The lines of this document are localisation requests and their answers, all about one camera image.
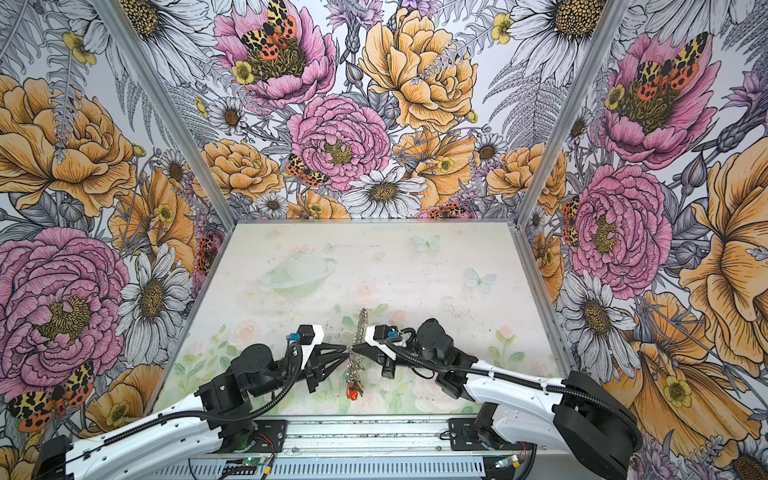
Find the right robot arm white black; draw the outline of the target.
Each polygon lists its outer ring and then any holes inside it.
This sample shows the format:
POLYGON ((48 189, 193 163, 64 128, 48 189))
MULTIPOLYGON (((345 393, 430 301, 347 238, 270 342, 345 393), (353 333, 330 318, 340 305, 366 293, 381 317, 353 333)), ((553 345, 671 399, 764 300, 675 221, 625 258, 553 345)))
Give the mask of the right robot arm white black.
POLYGON ((643 446, 636 417, 589 375, 545 378, 494 366, 457 348, 434 318, 418 328, 366 328, 353 352, 394 377, 400 366, 432 372, 441 391, 480 405, 475 430, 492 450, 502 443, 570 453, 603 479, 624 479, 643 446))

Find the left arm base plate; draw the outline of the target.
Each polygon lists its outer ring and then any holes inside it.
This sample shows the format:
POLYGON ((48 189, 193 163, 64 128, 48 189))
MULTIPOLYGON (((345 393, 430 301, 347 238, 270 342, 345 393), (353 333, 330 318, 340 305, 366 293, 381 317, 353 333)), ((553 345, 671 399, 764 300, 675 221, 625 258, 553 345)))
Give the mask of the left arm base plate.
POLYGON ((251 427, 226 437, 219 453, 281 453, 286 440, 286 420, 256 420, 251 427))

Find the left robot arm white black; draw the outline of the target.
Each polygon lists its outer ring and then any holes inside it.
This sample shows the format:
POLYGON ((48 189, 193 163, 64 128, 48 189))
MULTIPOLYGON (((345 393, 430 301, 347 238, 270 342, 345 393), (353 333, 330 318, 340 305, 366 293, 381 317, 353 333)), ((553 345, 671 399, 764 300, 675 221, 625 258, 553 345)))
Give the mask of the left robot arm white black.
POLYGON ((288 338, 283 359, 264 344, 245 348, 230 366, 197 391, 157 414, 112 432, 45 442, 35 479, 143 479, 198 454, 218 451, 249 434, 257 418, 276 407, 300 381, 315 390, 349 357, 343 345, 304 344, 288 338))

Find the metal key organizer plate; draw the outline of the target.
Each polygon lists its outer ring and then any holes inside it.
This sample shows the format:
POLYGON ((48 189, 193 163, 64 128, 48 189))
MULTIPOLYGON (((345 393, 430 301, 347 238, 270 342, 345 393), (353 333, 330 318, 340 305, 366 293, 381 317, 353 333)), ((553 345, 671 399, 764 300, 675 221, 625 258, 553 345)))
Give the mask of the metal key organizer plate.
MULTIPOLYGON (((359 311, 356 322, 356 329, 353 344, 361 344, 365 340, 365 333, 368 325, 369 312, 366 308, 359 311)), ((360 354, 350 351, 347 369, 344 374, 346 383, 346 398, 352 402, 357 401, 363 396, 364 385, 361 380, 361 371, 364 369, 363 360, 360 354)))

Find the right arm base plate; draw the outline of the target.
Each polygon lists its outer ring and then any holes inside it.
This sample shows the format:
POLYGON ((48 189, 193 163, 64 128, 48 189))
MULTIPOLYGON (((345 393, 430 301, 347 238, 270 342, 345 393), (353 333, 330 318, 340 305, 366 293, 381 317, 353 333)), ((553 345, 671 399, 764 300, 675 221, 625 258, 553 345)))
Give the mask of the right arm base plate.
POLYGON ((479 425, 474 418, 449 418, 447 432, 452 451, 498 451, 507 446, 490 427, 479 425))

